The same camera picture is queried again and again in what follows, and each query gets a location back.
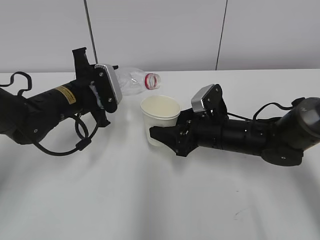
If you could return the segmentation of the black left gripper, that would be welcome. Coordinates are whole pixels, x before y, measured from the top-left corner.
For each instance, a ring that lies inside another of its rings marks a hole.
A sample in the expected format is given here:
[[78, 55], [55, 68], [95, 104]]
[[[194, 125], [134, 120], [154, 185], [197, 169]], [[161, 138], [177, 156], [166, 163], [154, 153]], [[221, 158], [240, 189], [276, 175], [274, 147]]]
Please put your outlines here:
[[90, 64], [86, 55], [86, 47], [72, 50], [75, 70], [75, 96], [78, 112], [82, 115], [91, 113], [99, 128], [111, 124], [107, 119], [106, 111], [98, 94], [96, 81], [99, 73], [95, 64]]

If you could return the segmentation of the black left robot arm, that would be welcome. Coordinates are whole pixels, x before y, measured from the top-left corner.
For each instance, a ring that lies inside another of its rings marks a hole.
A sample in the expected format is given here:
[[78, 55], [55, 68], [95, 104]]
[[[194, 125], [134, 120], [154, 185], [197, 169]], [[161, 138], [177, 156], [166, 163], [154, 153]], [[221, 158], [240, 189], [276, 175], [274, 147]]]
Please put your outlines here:
[[0, 90], [0, 133], [21, 145], [40, 142], [61, 121], [91, 113], [100, 128], [110, 124], [106, 112], [117, 108], [109, 102], [111, 86], [106, 71], [89, 64], [86, 47], [74, 49], [76, 79], [29, 98], [24, 89], [16, 95]]

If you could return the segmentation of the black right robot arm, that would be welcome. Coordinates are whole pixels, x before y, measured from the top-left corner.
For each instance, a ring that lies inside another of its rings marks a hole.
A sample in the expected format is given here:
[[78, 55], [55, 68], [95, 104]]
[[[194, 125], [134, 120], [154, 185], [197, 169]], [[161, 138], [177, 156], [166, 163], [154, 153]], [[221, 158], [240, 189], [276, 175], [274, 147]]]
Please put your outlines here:
[[295, 99], [282, 117], [230, 119], [226, 107], [220, 114], [213, 110], [181, 112], [174, 126], [153, 126], [150, 137], [186, 157], [198, 147], [259, 156], [283, 167], [302, 163], [304, 151], [320, 142], [320, 99]]

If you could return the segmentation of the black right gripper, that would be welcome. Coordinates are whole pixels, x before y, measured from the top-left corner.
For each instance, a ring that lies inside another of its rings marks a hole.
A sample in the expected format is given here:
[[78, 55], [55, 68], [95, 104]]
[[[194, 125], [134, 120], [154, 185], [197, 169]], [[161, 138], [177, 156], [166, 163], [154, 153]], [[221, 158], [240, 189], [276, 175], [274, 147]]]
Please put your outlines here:
[[222, 128], [225, 116], [209, 112], [195, 113], [192, 109], [180, 112], [175, 126], [153, 126], [150, 137], [169, 148], [176, 155], [187, 157], [197, 147], [222, 149]]

